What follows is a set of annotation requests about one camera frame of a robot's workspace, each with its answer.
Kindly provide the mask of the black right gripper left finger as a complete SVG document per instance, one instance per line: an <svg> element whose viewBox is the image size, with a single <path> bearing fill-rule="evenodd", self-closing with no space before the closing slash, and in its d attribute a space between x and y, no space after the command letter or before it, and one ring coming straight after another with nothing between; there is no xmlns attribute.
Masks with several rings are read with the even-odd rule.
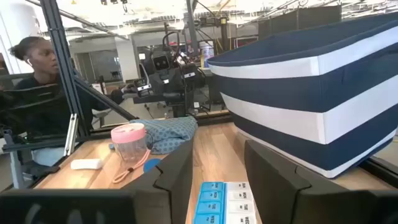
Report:
<svg viewBox="0 0 398 224"><path fill-rule="evenodd" d="M126 184L136 224L185 224L193 180L193 141L181 144L150 171Z"/></svg>

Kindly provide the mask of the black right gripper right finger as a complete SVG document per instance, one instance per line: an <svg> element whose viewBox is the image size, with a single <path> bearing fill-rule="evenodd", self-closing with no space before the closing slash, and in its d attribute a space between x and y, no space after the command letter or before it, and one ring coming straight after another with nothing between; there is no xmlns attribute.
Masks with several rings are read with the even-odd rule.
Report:
<svg viewBox="0 0 398 224"><path fill-rule="evenodd" d="M244 146L263 224L370 224L368 196L348 190L253 140Z"/></svg>

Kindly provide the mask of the blue white weekly pill organizer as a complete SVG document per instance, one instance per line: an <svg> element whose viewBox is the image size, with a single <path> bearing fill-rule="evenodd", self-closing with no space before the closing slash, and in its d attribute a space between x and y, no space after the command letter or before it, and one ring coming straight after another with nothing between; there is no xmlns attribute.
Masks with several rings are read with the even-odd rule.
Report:
<svg viewBox="0 0 398 224"><path fill-rule="evenodd" d="M202 183L193 224L257 224L249 183Z"/></svg>

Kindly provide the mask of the blue patterned cloth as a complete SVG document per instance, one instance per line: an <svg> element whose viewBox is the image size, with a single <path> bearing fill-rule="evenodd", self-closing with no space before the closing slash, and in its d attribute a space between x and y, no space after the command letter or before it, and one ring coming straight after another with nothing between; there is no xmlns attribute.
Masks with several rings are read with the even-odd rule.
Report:
<svg viewBox="0 0 398 224"><path fill-rule="evenodd" d="M176 150L182 143L191 140L197 129L192 116L169 119L134 119L128 124L111 130L115 144L128 143L145 138L151 154L164 155Z"/></svg>

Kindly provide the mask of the small white roll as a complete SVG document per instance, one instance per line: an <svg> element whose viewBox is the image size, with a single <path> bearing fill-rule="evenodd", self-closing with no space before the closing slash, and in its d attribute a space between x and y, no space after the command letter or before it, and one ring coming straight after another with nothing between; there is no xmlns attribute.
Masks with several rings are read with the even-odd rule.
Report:
<svg viewBox="0 0 398 224"><path fill-rule="evenodd" d="M73 160L70 164L71 169L73 170L98 170L103 166L103 162L101 159L76 159Z"/></svg>

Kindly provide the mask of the navy white striped fabric basket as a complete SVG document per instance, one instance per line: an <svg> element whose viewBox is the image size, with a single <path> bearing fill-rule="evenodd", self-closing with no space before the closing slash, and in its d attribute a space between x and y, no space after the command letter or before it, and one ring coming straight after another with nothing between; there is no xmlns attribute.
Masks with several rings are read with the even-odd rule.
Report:
<svg viewBox="0 0 398 224"><path fill-rule="evenodd" d="M279 33L208 64L239 131L324 177L398 128L398 12Z"/></svg>

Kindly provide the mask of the small blue round object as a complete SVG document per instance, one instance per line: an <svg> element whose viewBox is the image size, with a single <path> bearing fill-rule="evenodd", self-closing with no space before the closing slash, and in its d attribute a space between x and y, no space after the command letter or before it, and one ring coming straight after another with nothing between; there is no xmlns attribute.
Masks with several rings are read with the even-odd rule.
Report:
<svg viewBox="0 0 398 224"><path fill-rule="evenodd" d="M161 161L161 159L148 159L147 161L145 161L144 165L143 165L143 173L145 172L149 172L152 168L154 168L159 162Z"/></svg>

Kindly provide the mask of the white building column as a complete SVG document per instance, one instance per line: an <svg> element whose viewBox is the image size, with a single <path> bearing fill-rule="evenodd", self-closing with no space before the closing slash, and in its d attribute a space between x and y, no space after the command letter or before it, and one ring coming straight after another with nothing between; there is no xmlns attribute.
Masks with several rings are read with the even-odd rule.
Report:
<svg viewBox="0 0 398 224"><path fill-rule="evenodd" d="M135 80L139 78L139 61L137 48L132 37L128 40L119 37L114 38L116 50L119 57L119 66L123 81Z"/></svg>

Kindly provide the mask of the blue white canister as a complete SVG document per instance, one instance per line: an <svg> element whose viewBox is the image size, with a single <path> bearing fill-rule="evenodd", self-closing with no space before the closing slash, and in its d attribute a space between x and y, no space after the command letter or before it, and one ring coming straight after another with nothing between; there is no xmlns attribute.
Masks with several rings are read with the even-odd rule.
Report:
<svg viewBox="0 0 398 224"><path fill-rule="evenodd" d="M200 42L199 46L201 51L201 67L208 68L208 59L214 56L213 42Z"/></svg>

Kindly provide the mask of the person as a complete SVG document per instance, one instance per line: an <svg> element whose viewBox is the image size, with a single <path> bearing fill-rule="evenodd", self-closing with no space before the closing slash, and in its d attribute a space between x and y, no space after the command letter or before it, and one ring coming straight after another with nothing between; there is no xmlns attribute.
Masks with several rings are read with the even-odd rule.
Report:
<svg viewBox="0 0 398 224"><path fill-rule="evenodd" d="M34 70L32 76L18 82L16 90L42 87L45 85L62 85L57 58L52 43L42 37L26 37L17 45L10 48L10 53L15 58L28 63ZM108 109L104 103L77 88L83 117L80 124L92 128L93 110L103 111ZM22 114L22 122L29 131L39 135L66 134L70 122L68 103L63 100L63 105L51 106L49 109L28 109ZM45 147L32 151L32 160L42 166L53 166L63 157L64 149L61 147Z"/></svg>

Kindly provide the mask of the black partition panel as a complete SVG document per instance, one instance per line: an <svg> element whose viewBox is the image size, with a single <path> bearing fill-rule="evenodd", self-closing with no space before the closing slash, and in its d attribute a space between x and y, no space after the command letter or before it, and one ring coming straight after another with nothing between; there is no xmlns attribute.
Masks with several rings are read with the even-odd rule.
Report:
<svg viewBox="0 0 398 224"><path fill-rule="evenodd" d="M258 39L292 30L308 29L341 21L341 6L299 8L258 22Z"/></svg>

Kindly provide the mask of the silver metal bracket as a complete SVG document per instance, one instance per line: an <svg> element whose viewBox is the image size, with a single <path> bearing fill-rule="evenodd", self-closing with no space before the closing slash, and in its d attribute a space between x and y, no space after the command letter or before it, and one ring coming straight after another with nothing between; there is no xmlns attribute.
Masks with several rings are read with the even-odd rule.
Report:
<svg viewBox="0 0 398 224"><path fill-rule="evenodd" d="M69 156L75 150L75 141L78 130L78 115L71 114L68 126L67 138L65 140L64 156Z"/></svg>

